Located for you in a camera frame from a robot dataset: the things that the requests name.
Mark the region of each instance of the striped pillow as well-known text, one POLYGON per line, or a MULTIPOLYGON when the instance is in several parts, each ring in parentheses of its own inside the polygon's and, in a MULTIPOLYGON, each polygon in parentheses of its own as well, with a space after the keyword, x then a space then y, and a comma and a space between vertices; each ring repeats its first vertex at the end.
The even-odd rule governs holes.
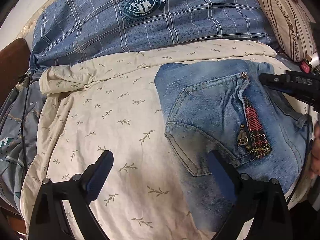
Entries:
POLYGON ((310 20, 292 0, 258 0, 284 52, 295 62, 316 52, 310 20))

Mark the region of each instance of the metal screw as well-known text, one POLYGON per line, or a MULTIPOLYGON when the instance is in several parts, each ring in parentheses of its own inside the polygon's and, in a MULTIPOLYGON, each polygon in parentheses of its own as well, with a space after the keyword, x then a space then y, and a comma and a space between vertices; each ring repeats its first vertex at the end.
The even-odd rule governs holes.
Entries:
POLYGON ((240 178, 243 179, 243 180, 248 180, 248 179, 249 179, 249 175, 246 174, 246 173, 242 173, 242 174, 240 175, 240 178))
POLYGON ((47 183, 49 183, 49 181, 50 181, 50 179, 49 178, 45 178, 45 179, 43 179, 43 181, 42 181, 42 184, 47 184, 47 183))
POLYGON ((81 174, 73 175, 73 176, 72 176, 72 179, 73 179, 73 180, 79 180, 79 179, 81 179, 81 174))
POLYGON ((279 180, 275 179, 275 178, 272 178, 271 179, 271 182, 275 185, 277 185, 279 183, 279 180))

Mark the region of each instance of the blue plaid blanket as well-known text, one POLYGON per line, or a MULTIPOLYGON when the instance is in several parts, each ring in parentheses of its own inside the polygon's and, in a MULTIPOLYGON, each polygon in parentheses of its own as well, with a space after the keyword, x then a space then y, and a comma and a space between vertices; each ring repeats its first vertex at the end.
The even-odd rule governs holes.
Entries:
POLYGON ((204 39, 277 47, 257 0, 162 0, 155 6, 156 1, 57 0, 36 24, 31 70, 204 39))

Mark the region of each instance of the bed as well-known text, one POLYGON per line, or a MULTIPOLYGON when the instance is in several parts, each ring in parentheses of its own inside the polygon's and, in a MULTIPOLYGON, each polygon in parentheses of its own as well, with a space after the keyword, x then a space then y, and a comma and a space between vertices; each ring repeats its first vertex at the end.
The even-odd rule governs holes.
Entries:
MULTIPOLYGON (((114 168, 90 205, 111 239, 211 239, 214 232, 196 228, 175 175, 154 76, 165 63, 227 58, 269 62, 278 74, 287 67, 275 59, 278 44, 257 0, 168 0, 138 22, 119 16, 125 1, 49 0, 18 35, 30 38, 34 28, 30 69, 45 71, 40 89, 48 94, 21 214, 28 228, 45 177, 69 179, 111 149, 114 168), (89 119, 91 111, 97 115, 89 119)), ((288 100, 305 113, 303 103, 288 100)), ((304 174, 290 206, 309 184, 304 174)), ((65 209, 81 239, 68 203, 65 209)))

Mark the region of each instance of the black cable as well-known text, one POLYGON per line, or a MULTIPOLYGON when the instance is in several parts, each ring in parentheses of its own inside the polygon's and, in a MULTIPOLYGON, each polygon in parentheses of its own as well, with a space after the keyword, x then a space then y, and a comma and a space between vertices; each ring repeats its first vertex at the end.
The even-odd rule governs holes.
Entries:
POLYGON ((25 173, 27 174, 27 171, 28 171, 27 153, 26 153, 26 146, 25 146, 25 141, 24 141, 24 137, 23 137, 23 124, 24 124, 24 116, 25 116, 26 107, 27 107, 27 98, 28 98, 28 93, 29 93, 30 76, 26 75, 25 77, 28 78, 28 85, 27 85, 27 94, 26 94, 26 99, 24 100, 24 108, 23 108, 22 119, 21 119, 21 142, 22 142, 23 165, 24 165, 25 173))
POLYGON ((303 161, 303 166, 302 166, 302 169, 301 169, 301 173, 300 173, 300 176, 298 178, 298 181, 296 183, 296 185, 294 186, 293 188, 293 191, 291 192, 289 198, 287 199, 287 205, 289 204, 290 200, 292 199, 294 193, 296 192, 297 190, 297 187, 302 179, 302 176, 305 172, 305 169, 306 169, 306 166, 307 166, 307 158, 308 158, 308 154, 309 154, 309 148, 310 148, 310 137, 309 137, 309 128, 310 128, 310 125, 309 125, 309 117, 310 117, 310 105, 308 106, 308 124, 307 124, 307 141, 306 141, 306 153, 304 155, 304 161, 303 161))

